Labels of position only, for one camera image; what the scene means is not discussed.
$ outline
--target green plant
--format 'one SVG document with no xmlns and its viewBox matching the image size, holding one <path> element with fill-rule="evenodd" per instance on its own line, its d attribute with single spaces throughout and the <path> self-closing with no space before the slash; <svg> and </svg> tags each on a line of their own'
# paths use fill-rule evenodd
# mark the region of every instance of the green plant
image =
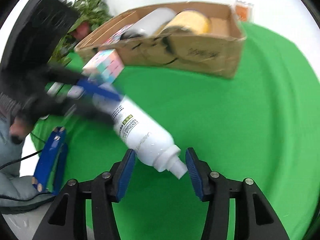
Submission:
<svg viewBox="0 0 320 240">
<path fill-rule="evenodd" d="M 77 10 L 80 17 L 67 35 L 59 41 L 49 61 L 58 61 L 67 65 L 71 59 L 66 55 L 73 50 L 76 44 L 112 16 L 109 14 L 108 5 L 102 0 L 75 0 L 74 2 L 65 0 L 64 3 Z"/>
</svg>

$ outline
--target blue object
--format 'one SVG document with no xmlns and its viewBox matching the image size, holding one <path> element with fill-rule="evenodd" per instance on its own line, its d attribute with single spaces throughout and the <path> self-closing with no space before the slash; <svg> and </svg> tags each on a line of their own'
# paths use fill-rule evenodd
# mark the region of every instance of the blue object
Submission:
<svg viewBox="0 0 320 240">
<path fill-rule="evenodd" d="M 83 87 L 87 94 L 91 94 L 91 95 L 98 94 L 98 95 L 104 96 L 105 98 L 110 98 L 118 102 L 121 101 L 121 98 L 118 93 L 100 88 L 97 85 L 90 83 L 88 80 L 80 79 L 76 85 Z"/>
<path fill-rule="evenodd" d="M 136 161 L 136 153 L 134 150 L 131 149 L 129 157 L 126 163 L 124 164 L 124 168 L 118 180 L 118 191 L 116 193 L 116 199 L 118 202 L 124 197 L 125 192 L 127 191 L 135 161 Z"/>
<path fill-rule="evenodd" d="M 196 193 L 196 196 L 199 197 L 200 200 L 203 200 L 203 197 L 204 197 L 203 182 L 202 182 L 200 173 L 196 168 L 195 160 L 191 156 L 189 149 L 186 150 L 186 165 L 189 171 L 189 176 L 191 179 L 193 190 Z"/>
<path fill-rule="evenodd" d="M 40 193 L 47 192 L 47 186 L 53 167 L 56 164 L 53 179 L 53 194 L 57 195 L 61 188 L 68 147 L 64 143 L 66 130 L 64 127 L 57 127 L 50 134 L 33 175 L 32 184 Z"/>
</svg>

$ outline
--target green tablecloth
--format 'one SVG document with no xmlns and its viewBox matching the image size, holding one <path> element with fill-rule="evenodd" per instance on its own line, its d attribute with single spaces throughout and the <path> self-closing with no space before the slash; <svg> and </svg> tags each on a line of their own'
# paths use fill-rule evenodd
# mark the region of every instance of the green tablecloth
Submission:
<svg viewBox="0 0 320 240">
<path fill-rule="evenodd" d="M 293 43 L 256 25 L 244 28 L 248 39 L 233 80 L 130 66 L 115 84 L 172 134 L 182 160 L 187 147 L 194 147 L 200 159 L 227 178 L 253 178 L 290 239 L 300 240 L 320 189 L 319 82 Z M 69 65 L 81 66 L 79 59 Z M 61 120 L 40 120 L 34 133 L 45 139 Z M 65 126 L 70 151 L 64 181 L 93 179 L 126 151 L 100 124 L 73 117 Z M 125 198 L 113 207 L 122 240 L 200 239 L 207 211 L 188 175 L 177 180 L 140 161 Z M 234 206 L 230 214 L 233 229 Z"/>
</svg>

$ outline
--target wire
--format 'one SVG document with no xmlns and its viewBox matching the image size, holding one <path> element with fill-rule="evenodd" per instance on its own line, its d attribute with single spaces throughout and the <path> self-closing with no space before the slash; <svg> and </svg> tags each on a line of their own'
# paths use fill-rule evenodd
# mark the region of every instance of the wire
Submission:
<svg viewBox="0 0 320 240">
<path fill-rule="evenodd" d="M 21 162 L 21 161 L 23 161 L 23 160 L 25 160 L 25 159 L 27 159 L 27 158 L 30 158 L 30 157 L 32 157 L 32 156 L 35 156 L 35 155 L 39 154 L 40 152 L 42 152 L 42 150 L 37 151 L 37 152 L 35 152 L 35 153 L 32 153 L 32 154 L 30 154 L 30 155 L 28 155 L 28 156 L 26 156 L 26 157 L 20 158 L 20 159 L 18 159 L 18 160 L 14 160 L 14 161 L 11 161 L 11 162 L 7 162 L 7 163 L 3 164 L 2 166 L 0 166 L 0 170 L 2 170 L 3 168 L 5 168 L 6 166 L 9 166 L 9 165 L 14 164 L 14 163 Z"/>
<path fill-rule="evenodd" d="M 33 132 L 30 133 L 33 137 L 35 137 L 36 139 L 38 139 L 39 141 L 42 141 L 45 144 L 45 140 L 42 140 L 41 138 L 39 138 L 38 136 L 36 136 Z"/>
</svg>

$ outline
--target colorful package in box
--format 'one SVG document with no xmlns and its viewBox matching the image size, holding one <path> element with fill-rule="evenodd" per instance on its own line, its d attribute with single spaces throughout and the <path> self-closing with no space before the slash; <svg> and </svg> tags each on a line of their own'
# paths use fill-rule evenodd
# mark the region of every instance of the colorful package in box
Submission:
<svg viewBox="0 0 320 240">
<path fill-rule="evenodd" d="M 124 65 L 115 49 L 99 51 L 83 68 L 83 74 L 98 83 L 112 83 Z"/>
</svg>

